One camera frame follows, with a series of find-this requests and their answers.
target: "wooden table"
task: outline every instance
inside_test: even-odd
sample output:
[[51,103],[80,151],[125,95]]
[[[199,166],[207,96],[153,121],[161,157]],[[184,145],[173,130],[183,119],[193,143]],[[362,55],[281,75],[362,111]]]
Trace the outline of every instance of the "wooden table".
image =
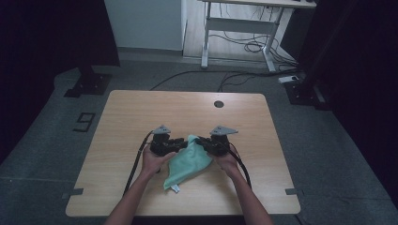
[[[285,8],[315,8],[316,3],[311,3],[306,0],[294,1],[294,0],[199,0],[207,3],[207,17],[205,26],[205,42],[202,50],[202,68],[207,68],[208,61],[208,33],[210,30],[215,31],[230,31],[240,33],[252,33],[269,35],[266,48],[263,49],[262,53],[266,59],[268,70],[275,72],[276,69],[273,64],[273,57],[270,53],[272,42],[275,38],[276,32],[278,31],[279,23],[283,15]],[[252,21],[252,20],[237,20],[229,18],[214,18],[211,17],[211,3],[226,3],[226,4],[240,4],[240,5],[255,5],[255,6],[268,6],[281,8],[278,12],[278,16],[273,22],[265,21]]]
[[[217,100],[222,108],[215,107]],[[297,196],[285,193],[294,187],[263,95],[113,91],[75,185],[83,194],[70,197],[68,216],[108,216],[122,197],[145,135],[162,124],[172,130],[171,138],[185,139],[190,134],[209,137],[217,125],[237,129],[228,139],[261,203],[271,214],[300,211]],[[163,165],[148,184],[137,216],[241,215],[233,184],[215,162],[181,183],[178,194],[163,190],[167,175],[168,165]]]

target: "human hand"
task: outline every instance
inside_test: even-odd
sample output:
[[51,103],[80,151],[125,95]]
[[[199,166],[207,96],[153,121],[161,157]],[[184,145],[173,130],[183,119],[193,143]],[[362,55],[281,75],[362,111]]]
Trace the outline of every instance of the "human hand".
[[148,144],[143,150],[143,166],[141,174],[152,178],[152,176],[161,169],[161,165],[173,158],[176,152],[171,152],[164,157],[159,157],[150,151],[150,144]]
[[[237,149],[235,149],[232,144],[230,144],[229,147],[231,151],[237,155]],[[213,158],[229,177],[236,174],[236,172],[240,173],[239,168],[237,167],[237,160],[231,154],[227,153],[221,157],[216,157],[209,153],[207,153],[207,155]]]

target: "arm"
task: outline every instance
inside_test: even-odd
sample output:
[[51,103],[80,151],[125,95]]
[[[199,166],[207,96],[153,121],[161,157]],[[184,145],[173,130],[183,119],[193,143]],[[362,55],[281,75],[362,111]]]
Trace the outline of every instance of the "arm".
[[157,157],[149,150],[149,146],[143,152],[143,166],[140,174],[112,211],[111,215],[108,216],[105,225],[131,224],[149,180],[159,171],[161,164],[176,155],[173,152],[164,157]]
[[[236,152],[237,150],[231,145],[231,150]],[[246,183],[245,178],[240,173],[237,167],[237,161],[230,155],[227,154],[222,157],[212,157],[226,172],[234,183],[235,190],[237,191],[237,198],[239,199],[240,207],[242,208],[243,216],[245,217],[246,224],[257,225],[265,224],[272,225],[273,222],[269,216],[267,210],[257,199],[252,189]]]

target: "table leg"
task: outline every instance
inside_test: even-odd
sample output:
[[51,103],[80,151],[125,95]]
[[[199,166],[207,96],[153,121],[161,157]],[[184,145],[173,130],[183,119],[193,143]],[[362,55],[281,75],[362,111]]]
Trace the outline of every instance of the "table leg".
[[263,49],[263,55],[266,58],[267,66],[268,66],[268,69],[269,69],[270,72],[275,72],[276,71],[276,69],[274,67],[274,64],[273,64],[273,57],[272,57],[272,54],[270,52],[270,49],[272,47],[272,42],[273,42],[273,40],[275,38],[276,32],[278,31],[278,27],[279,27],[279,24],[280,24],[280,21],[281,21],[281,17],[283,15],[283,10],[284,10],[284,7],[281,7],[280,10],[279,10],[278,17],[277,17],[277,19],[274,22],[270,37],[269,37],[269,39],[267,41],[267,46],[266,46],[265,49]]
[[210,20],[210,9],[211,3],[208,3],[207,6],[207,16],[206,16],[206,25],[205,25],[205,43],[203,43],[203,50],[202,50],[202,68],[207,68],[207,61],[208,61],[208,22]]

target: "light green cloth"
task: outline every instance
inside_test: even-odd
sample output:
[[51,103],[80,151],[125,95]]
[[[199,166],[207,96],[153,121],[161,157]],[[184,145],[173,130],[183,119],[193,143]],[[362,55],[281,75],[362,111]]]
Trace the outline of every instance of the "light green cloth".
[[169,177],[164,181],[164,189],[180,184],[210,164],[212,159],[207,156],[203,146],[194,141],[197,138],[194,135],[188,136],[187,148],[181,149],[175,157],[170,159],[170,172]]

